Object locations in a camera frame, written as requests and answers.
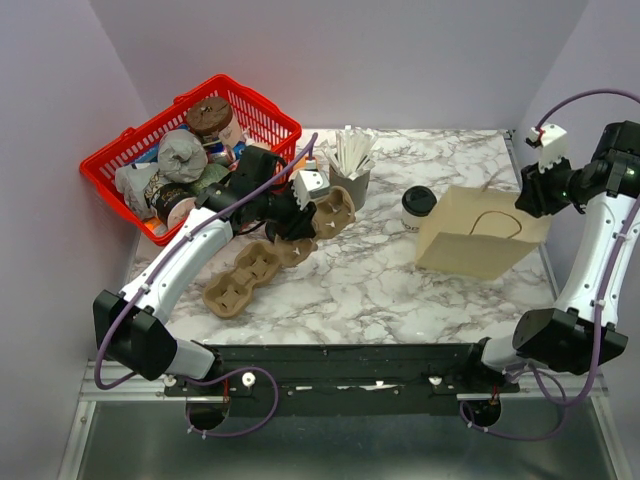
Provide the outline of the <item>brown paper bag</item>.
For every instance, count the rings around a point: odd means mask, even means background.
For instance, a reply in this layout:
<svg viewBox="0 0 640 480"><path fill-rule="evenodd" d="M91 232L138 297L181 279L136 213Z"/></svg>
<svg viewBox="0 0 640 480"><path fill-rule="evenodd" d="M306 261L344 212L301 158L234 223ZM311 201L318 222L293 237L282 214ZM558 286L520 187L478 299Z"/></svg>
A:
<svg viewBox="0 0 640 480"><path fill-rule="evenodd" d="M496 189L451 186L422 221L415 266L496 280L542 243L549 216L515 208L518 195Z"/></svg>

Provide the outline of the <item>black coffee cup lid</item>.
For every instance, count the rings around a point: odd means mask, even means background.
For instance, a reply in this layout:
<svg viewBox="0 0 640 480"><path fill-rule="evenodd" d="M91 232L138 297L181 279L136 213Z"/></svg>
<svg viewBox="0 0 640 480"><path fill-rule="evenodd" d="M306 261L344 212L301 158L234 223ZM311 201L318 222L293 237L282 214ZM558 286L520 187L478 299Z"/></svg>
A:
<svg viewBox="0 0 640 480"><path fill-rule="evenodd" d="M415 217L428 216L436 205L437 197L426 186L413 186L407 189L402 196L404 211Z"/></svg>

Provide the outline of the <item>white paper cup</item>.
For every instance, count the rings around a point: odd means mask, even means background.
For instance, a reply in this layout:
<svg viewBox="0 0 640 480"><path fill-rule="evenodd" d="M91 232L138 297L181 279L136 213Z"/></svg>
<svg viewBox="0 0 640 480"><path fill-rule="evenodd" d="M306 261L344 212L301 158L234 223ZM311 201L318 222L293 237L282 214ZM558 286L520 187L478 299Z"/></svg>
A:
<svg viewBox="0 0 640 480"><path fill-rule="evenodd" d="M424 211L416 211L411 208L404 207L402 209L401 223L406 231L417 233L426 216L427 213Z"/></svg>

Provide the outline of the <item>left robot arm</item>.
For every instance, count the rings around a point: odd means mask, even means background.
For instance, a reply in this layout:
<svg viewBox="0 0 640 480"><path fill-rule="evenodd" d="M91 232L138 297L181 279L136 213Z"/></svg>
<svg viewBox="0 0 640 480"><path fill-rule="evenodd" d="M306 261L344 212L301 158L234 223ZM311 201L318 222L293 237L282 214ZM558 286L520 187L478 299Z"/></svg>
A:
<svg viewBox="0 0 640 480"><path fill-rule="evenodd" d="M94 300L96 386L116 387L101 377L102 364L110 359L131 375L187 377L197 393L214 393L222 380L215 354L175 338L165 326L171 312L205 264L246 225L272 223L284 240L314 238L316 202L329 187L318 169L284 164L269 150L246 147L234 171L199 193L180 231L147 269L119 292L103 291Z"/></svg>

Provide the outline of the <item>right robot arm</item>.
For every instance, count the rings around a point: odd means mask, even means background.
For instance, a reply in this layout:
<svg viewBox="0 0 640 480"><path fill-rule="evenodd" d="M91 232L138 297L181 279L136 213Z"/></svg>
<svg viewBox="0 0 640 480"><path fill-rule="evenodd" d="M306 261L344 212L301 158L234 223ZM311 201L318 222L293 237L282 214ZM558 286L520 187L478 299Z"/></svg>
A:
<svg viewBox="0 0 640 480"><path fill-rule="evenodd" d="M539 153L521 171L517 210L543 219L568 206L585 215L582 240L554 304L523 314L512 335L489 339L482 357L464 362L460 379L480 392L496 371L531 363L559 373L584 374L620 356L627 336L618 333L618 302L639 238L639 126L607 125L589 163L573 168L567 133L547 124L526 142Z"/></svg>

